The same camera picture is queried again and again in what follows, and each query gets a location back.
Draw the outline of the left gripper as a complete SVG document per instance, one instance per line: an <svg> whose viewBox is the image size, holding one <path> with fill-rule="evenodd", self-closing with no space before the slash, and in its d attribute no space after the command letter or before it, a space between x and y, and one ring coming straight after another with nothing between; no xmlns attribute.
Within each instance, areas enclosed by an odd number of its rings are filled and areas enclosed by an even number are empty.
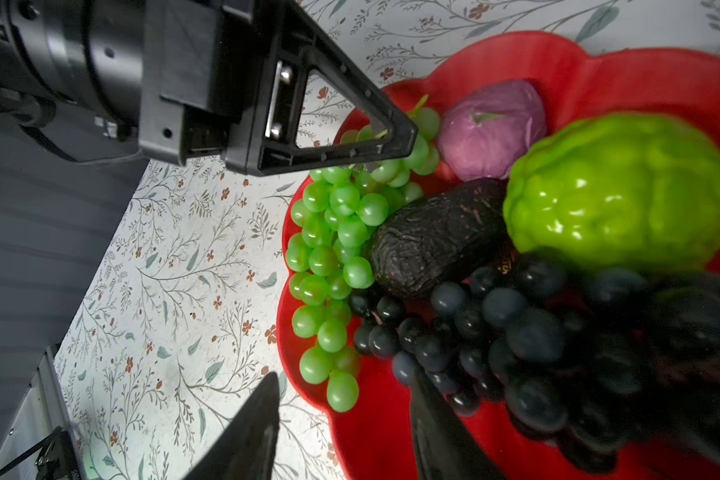
<svg viewBox="0 0 720 480"><path fill-rule="evenodd" d="M0 127L43 149L63 107L129 158L258 161L254 1L0 1Z"/></svg>

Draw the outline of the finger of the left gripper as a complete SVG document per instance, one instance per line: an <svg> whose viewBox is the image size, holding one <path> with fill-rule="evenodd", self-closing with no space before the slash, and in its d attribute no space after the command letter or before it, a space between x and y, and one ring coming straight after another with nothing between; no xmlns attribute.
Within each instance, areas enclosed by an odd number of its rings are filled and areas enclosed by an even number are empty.
<svg viewBox="0 0 720 480"><path fill-rule="evenodd" d="M226 1L250 59L235 73L234 172L270 176L410 154L418 128L295 1Z"/></svg>

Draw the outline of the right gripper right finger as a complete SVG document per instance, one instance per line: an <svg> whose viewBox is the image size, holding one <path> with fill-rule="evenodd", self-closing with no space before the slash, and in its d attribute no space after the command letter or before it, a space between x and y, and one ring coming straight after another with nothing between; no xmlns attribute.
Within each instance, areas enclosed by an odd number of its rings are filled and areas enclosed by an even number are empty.
<svg viewBox="0 0 720 480"><path fill-rule="evenodd" d="M410 419L419 479L506 479L420 371L411 380Z"/></svg>

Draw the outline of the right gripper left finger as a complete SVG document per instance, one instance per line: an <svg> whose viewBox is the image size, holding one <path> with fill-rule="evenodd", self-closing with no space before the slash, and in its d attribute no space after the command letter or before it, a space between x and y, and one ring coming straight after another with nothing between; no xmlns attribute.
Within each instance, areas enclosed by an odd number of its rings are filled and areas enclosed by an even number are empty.
<svg viewBox="0 0 720 480"><path fill-rule="evenodd" d="M278 375L266 374L187 480L272 478L278 433Z"/></svg>

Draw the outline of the black fake grape bunch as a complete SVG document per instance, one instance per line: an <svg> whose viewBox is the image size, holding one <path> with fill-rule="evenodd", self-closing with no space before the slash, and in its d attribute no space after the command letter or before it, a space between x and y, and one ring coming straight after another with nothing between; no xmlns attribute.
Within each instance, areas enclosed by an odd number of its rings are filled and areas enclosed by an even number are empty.
<svg viewBox="0 0 720 480"><path fill-rule="evenodd" d="M720 275L609 268L570 287L561 266L524 255L508 274L437 284L426 321L374 286L355 345L403 386L422 369L460 415L504 403L518 431L554 434L590 475L657 435L720 465Z"/></svg>

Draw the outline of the green fake grape bunch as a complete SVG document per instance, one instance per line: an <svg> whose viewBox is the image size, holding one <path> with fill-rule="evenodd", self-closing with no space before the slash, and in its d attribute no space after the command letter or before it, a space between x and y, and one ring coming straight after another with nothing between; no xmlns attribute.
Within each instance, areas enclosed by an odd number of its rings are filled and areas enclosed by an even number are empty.
<svg viewBox="0 0 720 480"><path fill-rule="evenodd" d="M416 180L440 165L434 144L439 113L423 96L407 115L418 128L408 156L377 166L314 169L290 208L297 231L284 256L290 294L300 303L292 330L315 342L301 356L299 373L310 385L326 386L328 405L337 413L350 411L359 399L360 354L350 344L349 324L374 308L372 234L392 213L423 197Z"/></svg>

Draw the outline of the dark fake avocado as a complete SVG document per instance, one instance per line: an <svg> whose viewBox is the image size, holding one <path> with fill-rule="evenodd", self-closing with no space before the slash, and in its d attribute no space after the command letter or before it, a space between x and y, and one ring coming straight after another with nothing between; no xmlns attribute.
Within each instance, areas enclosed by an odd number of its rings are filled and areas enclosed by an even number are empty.
<svg viewBox="0 0 720 480"><path fill-rule="evenodd" d="M376 282L394 296L413 300L493 263L509 242L506 192L503 181L471 180L391 214L370 239Z"/></svg>

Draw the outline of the purple fake onion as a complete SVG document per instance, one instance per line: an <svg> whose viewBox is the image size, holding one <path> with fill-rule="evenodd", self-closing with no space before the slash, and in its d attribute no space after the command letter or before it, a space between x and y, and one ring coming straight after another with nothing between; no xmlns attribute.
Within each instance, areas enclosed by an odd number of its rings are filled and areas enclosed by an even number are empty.
<svg viewBox="0 0 720 480"><path fill-rule="evenodd" d="M537 90L527 80L507 80L479 89L447 110L437 145L459 180L505 180L515 162L546 134Z"/></svg>

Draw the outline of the bumpy green fake fruit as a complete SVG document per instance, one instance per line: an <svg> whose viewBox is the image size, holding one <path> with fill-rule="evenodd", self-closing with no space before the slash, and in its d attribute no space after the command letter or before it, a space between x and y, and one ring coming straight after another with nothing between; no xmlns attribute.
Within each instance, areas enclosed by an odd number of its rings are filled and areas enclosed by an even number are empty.
<svg viewBox="0 0 720 480"><path fill-rule="evenodd" d="M518 251L583 270L701 269L720 250L720 148L667 115L578 120L516 161L503 215Z"/></svg>

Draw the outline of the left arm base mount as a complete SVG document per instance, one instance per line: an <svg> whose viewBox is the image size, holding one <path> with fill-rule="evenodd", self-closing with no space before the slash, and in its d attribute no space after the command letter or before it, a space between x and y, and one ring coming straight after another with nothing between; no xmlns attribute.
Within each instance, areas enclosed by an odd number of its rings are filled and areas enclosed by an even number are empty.
<svg viewBox="0 0 720 480"><path fill-rule="evenodd" d="M47 437L30 447L0 469L0 478L25 460L37 454L37 480L81 480L82 469L71 436L62 427L56 427Z"/></svg>

